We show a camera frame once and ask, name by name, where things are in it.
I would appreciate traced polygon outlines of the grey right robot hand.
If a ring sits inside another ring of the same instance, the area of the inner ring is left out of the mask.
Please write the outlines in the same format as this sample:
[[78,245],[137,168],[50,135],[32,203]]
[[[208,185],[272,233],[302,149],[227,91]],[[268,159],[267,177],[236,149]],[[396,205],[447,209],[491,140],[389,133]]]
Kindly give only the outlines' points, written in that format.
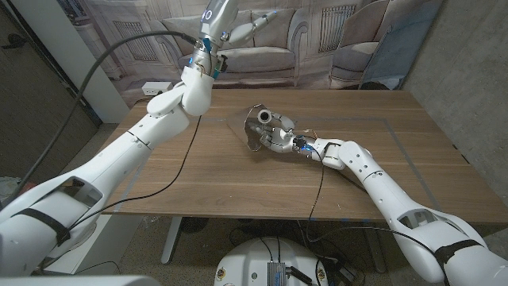
[[288,117],[264,109],[257,114],[257,123],[251,126],[260,135],[260,143],[277,153],[310,151],[312,137],[294,135],[294,122]]

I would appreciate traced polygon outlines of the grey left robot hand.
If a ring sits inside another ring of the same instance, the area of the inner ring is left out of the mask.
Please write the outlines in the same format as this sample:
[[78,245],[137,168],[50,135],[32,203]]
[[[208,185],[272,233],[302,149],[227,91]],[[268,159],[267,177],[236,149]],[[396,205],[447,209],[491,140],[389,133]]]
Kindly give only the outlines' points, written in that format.
[[237,5],[237,0],[212,0],[209,2],[201,17],[198,39],[189,59],[189,68],[216,79],[218,74],[227,68],[225,63],[227,57],[217,54],[223,44],[228,42],[232,46],[243,45],[277,17],[277,12],[271,11],[254,22],[239,25],[228,31],[227,28],[237,17]]

